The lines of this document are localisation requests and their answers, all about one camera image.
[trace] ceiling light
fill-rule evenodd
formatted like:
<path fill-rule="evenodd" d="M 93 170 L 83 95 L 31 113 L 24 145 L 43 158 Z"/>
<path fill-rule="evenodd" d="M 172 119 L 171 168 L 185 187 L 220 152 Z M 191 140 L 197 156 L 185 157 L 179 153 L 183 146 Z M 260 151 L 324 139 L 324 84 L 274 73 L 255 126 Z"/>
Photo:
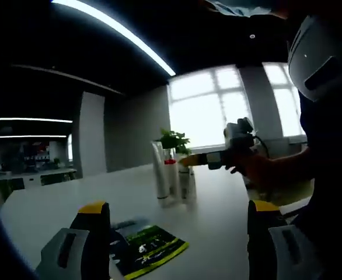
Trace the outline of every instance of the ceiling light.
<path fill-rule="evenodd" d="M 69 123 L 72 124 L 72 121 L 68 120 L 54 120 L 52 118 L 0 118 L 0 121 L 53 121 L 56 123 Z"/>
<path fill-rule="evenodd" d="M 66 135 L 7 135 L 7 136 L 0 136 L 0 138 L 41 138 L 41 137 L 48 137 L 48 138 L 66 138 Z"/>
<path fill-rule="evenodd" d="M 94 18 L 101 20 L 103 23 L 109 25 L 111 28 L 122 34 L 129 39 L 132 43 L 142 49 L 148 56 L 150 56 L 159 66 L 161 66 L 170 76 L 175 76 L 174 70 L 171 69 L 168 64 L 161 59 L 161 57 L 154 52 L 148 45 L 146 45 L 139 37 L 129 31 L 123 25 L 103 12 L 77 0 L 52 0 L 52 3 L 69 6 L 77 9 L 83 13 L 86 13 Z"/>

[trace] ceiling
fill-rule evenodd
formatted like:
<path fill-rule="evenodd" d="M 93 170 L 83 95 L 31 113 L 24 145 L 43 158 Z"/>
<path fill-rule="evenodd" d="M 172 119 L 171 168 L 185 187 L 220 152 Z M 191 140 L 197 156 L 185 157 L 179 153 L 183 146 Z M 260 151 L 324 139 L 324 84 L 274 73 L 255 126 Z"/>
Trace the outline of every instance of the ceiling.
<path fill-rule="evenodd" d="M 210 12 L 199 0 L 82 0 L 149 45 L 182 75 L 225 64 L 286 61 L 284 23 Z M 0 3 L 0 117 L 72 119 L 79 95 L 128 97 L 164 85 L 170 76 L 138 47 L 99 20 L 50 1 Z"/>

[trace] black cable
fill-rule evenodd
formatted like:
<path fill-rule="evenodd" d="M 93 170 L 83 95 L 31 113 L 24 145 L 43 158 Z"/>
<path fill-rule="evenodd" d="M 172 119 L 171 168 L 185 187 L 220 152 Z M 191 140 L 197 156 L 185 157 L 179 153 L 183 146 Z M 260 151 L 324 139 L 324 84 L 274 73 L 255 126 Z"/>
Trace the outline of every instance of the black cable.
<path fill-rule="evenodd" d="M 267 147 L 266 143 L 264 143 L 263 140 L 260 139 L 257 135 L 255 135 L 254 138 L 256 138 L 256 139 L 259 140 L 259 142 L 260 142 L 260 143 L 262 144 L 262 146 L 264 147 L 264 150 L 266 151 L 266 156 L 267 156 L 268 158 L 270 158 L 270 153 L 268 152 L 268 147 Z"/>

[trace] green printed booklet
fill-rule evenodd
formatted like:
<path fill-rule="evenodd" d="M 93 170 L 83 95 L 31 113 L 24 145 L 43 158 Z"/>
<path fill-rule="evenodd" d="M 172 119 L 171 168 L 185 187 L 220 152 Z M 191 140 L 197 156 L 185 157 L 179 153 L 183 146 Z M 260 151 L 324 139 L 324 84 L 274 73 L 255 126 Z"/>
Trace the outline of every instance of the green printed booklet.
<path fill-rule="evenodd" d="M 125 279 L 146 274 L 180 254 L 188 243 L 145 219 L 111 226 L 110 256 Z"/>

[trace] window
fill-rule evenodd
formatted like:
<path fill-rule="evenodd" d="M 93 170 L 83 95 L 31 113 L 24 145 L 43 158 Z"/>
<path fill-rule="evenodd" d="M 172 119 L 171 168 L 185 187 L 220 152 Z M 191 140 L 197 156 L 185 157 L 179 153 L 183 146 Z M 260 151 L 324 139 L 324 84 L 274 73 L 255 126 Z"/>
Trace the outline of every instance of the window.
<path fill-rule="evenodd" d="M 265 63 L 263 66 L 274 90 L 283 136 L 305 134 L 299 122 L 301 105 L 299 104 L 298 90 L 291 81 L 288 65 Z"/>
<path fill-rule="evenodd" d="M 72 135 L 70 134 L 67 138 L 67 155 L 68 161 L 72 161 Z"/>
<path fill-rule="evenodd" d="M 208 69 L 174 78 L 169 86 L 171 128 L 190 138 L 189 148 L 223 145 L 227 123 L 249 117 L 237 69 Z"/>

